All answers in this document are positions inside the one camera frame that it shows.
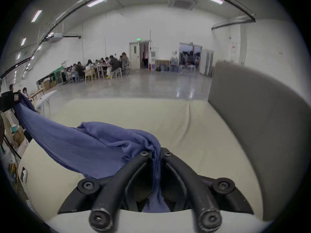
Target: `air conditioner unit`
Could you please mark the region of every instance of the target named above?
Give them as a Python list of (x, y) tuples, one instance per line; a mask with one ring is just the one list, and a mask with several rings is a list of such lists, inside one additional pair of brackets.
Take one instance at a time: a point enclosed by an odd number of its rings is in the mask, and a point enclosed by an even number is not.
[(169, 0), (168, 6), (192, 10), (196, 6), (197, 2), (198, 0)]
[(55, 43), (60, 41), (63, 37), (63, 33), (54, 33), (51, 39), (49, 40), (50, 43)]

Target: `black mount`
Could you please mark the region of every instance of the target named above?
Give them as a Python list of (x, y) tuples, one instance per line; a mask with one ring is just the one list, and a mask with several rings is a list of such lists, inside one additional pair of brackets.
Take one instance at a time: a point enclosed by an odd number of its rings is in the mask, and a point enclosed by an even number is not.
[[(112, 231), (119, 209), (141, 212), (152, 187), (152, 152), (139, 156), (115, 175), (79, 181), (58, 214), (91, 210), (89, 223), (98, 231)], [(192, 209), (196, 230), (215, 232), (221, 225), (220, 210), (254, 214), (232, 180), (199, 176), (166, 148), (161, 148), (161, 189), (171, 212)]]

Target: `open doorway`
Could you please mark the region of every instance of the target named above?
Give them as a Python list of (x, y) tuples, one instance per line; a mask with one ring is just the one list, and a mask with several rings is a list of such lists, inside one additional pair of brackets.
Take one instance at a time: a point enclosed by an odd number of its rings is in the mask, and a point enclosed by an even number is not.
[(202, 46), (180, 43), (179, 44), (179, 64), (198, 66), (200, 61)]
[(139, 42), (140, 69), (147, 69), (149, 63), (149, 41)]

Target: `black jacket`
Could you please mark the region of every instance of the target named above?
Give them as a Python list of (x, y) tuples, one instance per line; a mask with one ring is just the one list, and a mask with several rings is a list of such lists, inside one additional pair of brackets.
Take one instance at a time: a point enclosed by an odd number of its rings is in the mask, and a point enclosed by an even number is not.
[(113, 72), (114, 70), (120, 67), (120, 62), (117, 58), (112, 58), (109, 64), (111, 64), (111, 72)]

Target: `ceiling rail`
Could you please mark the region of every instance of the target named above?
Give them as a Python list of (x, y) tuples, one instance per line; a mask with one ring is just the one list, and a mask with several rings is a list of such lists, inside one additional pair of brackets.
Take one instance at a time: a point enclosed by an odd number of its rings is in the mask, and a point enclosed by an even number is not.
[[(70, 16), (72, 13), (76, 12), (77, 10), (79, 10), (80, 8), (82, 8), (83, 6), (86, 6), (88, 3), (90, 2), (93, 2), (95, 0), (89, 0), (89, 1), (86, 1), (84, 3), (82, 3), (81, 5), (79, 5), (78, 7), (76, 7), (75, 9), (73, 9), (72, 11), (68, 12), (68, 14), (66, 14), (58, 23), (54, 24), (54, 26), (52, 28), (50, 28), (50, 30), (46, 33), (46, 35), (44, 36), (44, 38), (46, 38), (48, 36), (49, 33), (51, 33), (53, 31), (54, 28), (56, 28), (62, 21), (64, 21), (68, 16)], [(250, 20), (249, 22), (255, 22), (255, 18), (250, 14), (248, 13), (246, 10), (244, 10), (243, 8), (241, 8), (239, 5), (231, 2), (230, 0), (224, 0), (225, 2), (231, 4), (232, 6), (234, 6), (235, 8), (237, 8), (238, 10), (242, 11), (245, 15), (247, 15)], [(38, 49), (36, 49), (33, 54), (27, 58), (28, 60), (30, 60), (30, 58), (35, 54), (35, 52), (37, 51)], [(14, 66), (10, 67), (7, 71), (4, 72), (4, 74), (2, 74), (0, 77), (3, 78), (4, 76), (6, 76), (10, 71), (14, 70), (17, 66), (23, 64), (24, 61), (21, 61), (19, 62), (18, 64), (15, 64)]]

